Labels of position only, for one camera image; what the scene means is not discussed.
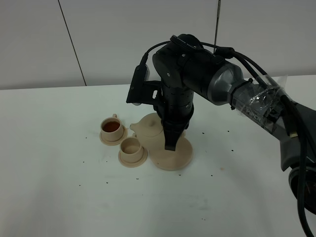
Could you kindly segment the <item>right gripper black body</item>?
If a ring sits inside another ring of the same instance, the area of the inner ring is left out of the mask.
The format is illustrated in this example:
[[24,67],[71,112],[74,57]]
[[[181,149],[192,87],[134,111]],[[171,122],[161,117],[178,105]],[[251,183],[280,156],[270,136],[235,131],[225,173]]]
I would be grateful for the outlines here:
[[173,36],[159,49],[153,55],[153,64],[161,77],[161,99],[165,106],[158,115],[162,123],[187,123],[193,115],[194,93],[207,99],[213,76],[226,62],[188,34]]

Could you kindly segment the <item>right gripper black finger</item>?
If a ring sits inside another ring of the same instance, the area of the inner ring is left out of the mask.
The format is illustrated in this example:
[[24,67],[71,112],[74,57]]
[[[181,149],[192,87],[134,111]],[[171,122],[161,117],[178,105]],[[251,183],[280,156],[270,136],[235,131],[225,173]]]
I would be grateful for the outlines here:
[[164,132],[164,148],[169,151],[176,150],[176,144],[181,137],[184,130],[189,126],[189,120],[184,121],[169,121],[162,120],[162,127]]

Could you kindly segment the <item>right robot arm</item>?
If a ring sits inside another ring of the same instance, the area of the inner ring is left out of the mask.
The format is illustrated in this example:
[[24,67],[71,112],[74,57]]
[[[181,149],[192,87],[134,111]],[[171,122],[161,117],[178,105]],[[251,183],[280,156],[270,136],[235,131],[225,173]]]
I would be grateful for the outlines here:
[[300,212],[316,211],[316,113],[293,101],[260,66],[231,47],[208,45],[192,35],[172,36],[153,55],[161,78],[157,113],[165,148],[173,151],[194,112],[193,95],[228,104],[280,142],[281,168]]

